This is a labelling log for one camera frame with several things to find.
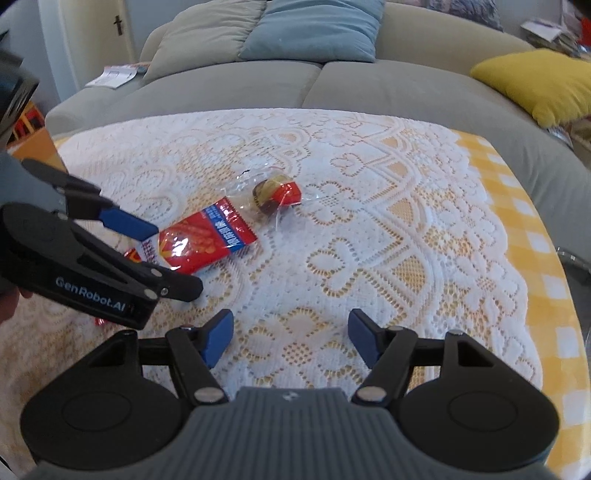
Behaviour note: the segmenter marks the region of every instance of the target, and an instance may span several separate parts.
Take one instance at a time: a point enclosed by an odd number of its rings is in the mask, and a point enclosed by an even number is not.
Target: white lace doily
[[[234,339],[213,371],[230,395],[244,385],[351,394],[368,372],[346,335],[352,308],[423,337],[465,330],[540,386],[527,286],[505,257],[505,229],[457,139],[438,125],[387,116],[243,110],[111,125],[76,135],[60,154],[71,173],[160,227],[218,200],[232,177],[263,163],[322,197],[206,268],[198,301],[162,301],[141,332],[161,336],[232,309]],[[115,328],[39,298],[0,326],[0,434],[13,465],[32,465],[18,431],[24,403]],[[167,382],[163,370],[149,376]]]

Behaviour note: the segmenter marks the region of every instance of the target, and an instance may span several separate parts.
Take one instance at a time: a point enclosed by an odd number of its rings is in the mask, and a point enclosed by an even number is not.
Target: orange box
[[[67,172],[64,162],[45,128],[41,128],[22,141],[11,145],[8,152],[19,160],[32,158]]]

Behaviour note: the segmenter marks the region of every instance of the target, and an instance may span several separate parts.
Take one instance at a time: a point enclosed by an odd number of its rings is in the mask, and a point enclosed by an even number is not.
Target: blue gripper pad
[[[349,313],[349,339],[369,368],[373,368],[381,356],[377,333],[382,330],[363,311],[353,309]]]
[[[205,347],[199,351],[208,368],[219,362],[224,351],[230,345],[234,335],[234,315],[231,310],[223,309],[201,327],[202,335],[207,335]]]
[[[158,233],[158,227],[120,208],[101,211],[99,220],[109,230],[143,242]]]

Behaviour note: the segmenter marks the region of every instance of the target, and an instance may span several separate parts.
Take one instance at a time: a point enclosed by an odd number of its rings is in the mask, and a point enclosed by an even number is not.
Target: throw pillow
[[[485,60],[470,75],[525,109],[542,128],[591,115],[591,63],[551,50]]]
[[[503,31],[495,0],[428,0],[431,10],[466,18]]]
[[[273,0],[242,60],[375,61],[384,0]]]
[[[145,81],[238,61],[266,5],[266,0],[212,0],[179,13],[160,42]]]

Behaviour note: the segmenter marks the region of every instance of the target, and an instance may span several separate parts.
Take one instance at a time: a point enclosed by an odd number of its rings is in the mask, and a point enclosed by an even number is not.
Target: yellow checkered tablecloth
[[[458,132],[470,153],[491,209],[509,240],[507,256],[528,286],[527,326],[540,354],[544,385],[560,415],[560,433],[548,466],[562,478],[591,469],[591,390],[579,320],[564,271],[535,207],[486,140]]]

